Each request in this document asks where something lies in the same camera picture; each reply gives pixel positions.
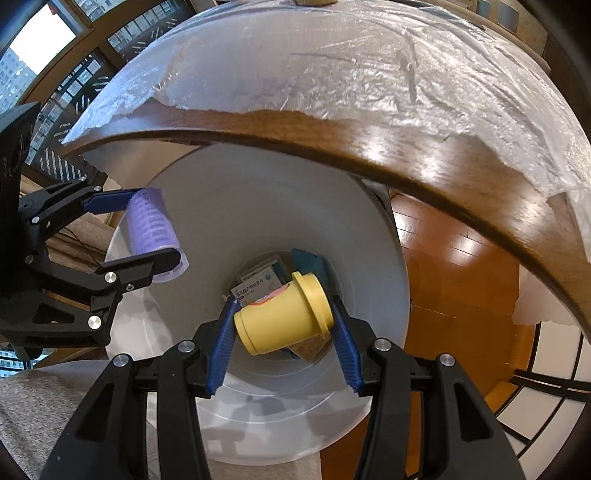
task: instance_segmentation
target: bright sky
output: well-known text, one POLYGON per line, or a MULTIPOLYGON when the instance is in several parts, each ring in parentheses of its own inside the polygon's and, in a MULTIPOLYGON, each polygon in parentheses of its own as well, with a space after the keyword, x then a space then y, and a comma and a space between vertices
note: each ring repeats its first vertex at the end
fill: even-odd
POLYGON ((25 25, 10 48, 39 75, 74 38, 74 32, 46 5, 25 25))

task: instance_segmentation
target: purple cylinder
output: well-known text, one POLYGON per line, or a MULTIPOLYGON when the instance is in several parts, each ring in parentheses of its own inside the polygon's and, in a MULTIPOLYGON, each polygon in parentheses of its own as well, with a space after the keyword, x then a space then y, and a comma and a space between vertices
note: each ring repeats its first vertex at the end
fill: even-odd
POLYGON ((185 272, 189 267, 189 261, 180 246, 173 224, 168 219, 160 189, 148 188, 136 193, 129 201, 125 217, 132 255, 146 254, 163 248, 175 248, 181 254, 181 263, 170 272, 155 275, 153 282, 170 281, 185 272))

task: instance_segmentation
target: white panel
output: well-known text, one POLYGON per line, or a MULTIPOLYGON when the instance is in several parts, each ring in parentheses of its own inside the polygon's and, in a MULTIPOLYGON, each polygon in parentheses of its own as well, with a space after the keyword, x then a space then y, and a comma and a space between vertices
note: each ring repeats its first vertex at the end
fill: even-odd
POLYGON ((583 340, 579 367, 574 379, 581 380, 581 382, 591 382, 591 345, 587 340, 583 340))
POLYGON ((524 387, 497 418, 516 432, 532 439, 559 402, 560 397, 524 387))
POLYGON ((565 400, 550 424, 521 456, 519 462, 527 480, 537 479, 564 445, 579 419, 583 402, 565 400))
POLYGON ((571 325, 542 322, 532 372, 570 378, 579 350, 581 331, 571 325))
POLYGON ((512 437, 507 432, 505 432, 505 436, 507 437, 507 440, 509 440, 509 443, 511 444, 511 447, 513 448, 513 451, 516 455, 523 450, 523 447, 525 446, 524 443, 521 443, 519 440, 517 440, 515 437, 512 437))

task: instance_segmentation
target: white bucket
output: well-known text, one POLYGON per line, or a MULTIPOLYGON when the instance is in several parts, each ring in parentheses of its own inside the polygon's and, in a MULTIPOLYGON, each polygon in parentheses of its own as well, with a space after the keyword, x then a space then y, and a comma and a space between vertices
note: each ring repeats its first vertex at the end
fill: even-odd
MULTIPOLYGON (((174 281, 124 295, 109 356, 147 358, 191 338, 218 317, 222 294, 241 268, 293 248, 324 255, 349 314, 404 344, 409 291, 400 242, 373 194, 350 175, 216 144, 176 161, 150 186, 162 189, 190 266, 174 281)), ((130 254, 126 230, 124 219, 108 260, 130 254)), ((367 415, 370 400, 345 384, 333 348, 310 365, 283 352, 251 356, 237 340, 224 385, 197 405, 209 458, 271 465, 337 441, 367 415)))

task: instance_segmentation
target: wooden floor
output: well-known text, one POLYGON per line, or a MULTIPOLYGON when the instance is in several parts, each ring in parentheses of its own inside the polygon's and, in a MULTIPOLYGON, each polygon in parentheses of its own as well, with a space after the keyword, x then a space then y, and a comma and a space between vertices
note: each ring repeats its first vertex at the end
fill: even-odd
MULTIPOLYGON (((519 264, 461 222, 403 195, 392 199, 408 267, 413 309, 405 351, 454 355, 492 409, 526 368, 534 328, 514 326, 519 264)), ((407 473, 418 470, 420 403, 413 398, 407 473)), ((321 452, 323 480, 353 478, 366 422, 321 452)))

